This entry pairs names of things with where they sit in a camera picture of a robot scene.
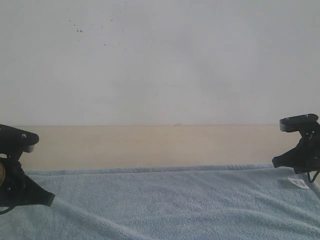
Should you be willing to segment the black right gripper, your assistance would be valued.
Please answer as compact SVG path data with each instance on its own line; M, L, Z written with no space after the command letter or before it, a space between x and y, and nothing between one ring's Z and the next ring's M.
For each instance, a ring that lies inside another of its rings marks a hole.
M320 170L320 137L303 137L297 146L272 159L274 168L293 168L296 174Z

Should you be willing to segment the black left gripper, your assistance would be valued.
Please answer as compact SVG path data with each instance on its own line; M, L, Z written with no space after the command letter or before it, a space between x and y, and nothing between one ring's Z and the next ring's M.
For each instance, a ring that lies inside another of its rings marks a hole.
M23 153L6 154L0 158L0 207L42 205L50 207L55 195L46 191L26 175L20 163Z

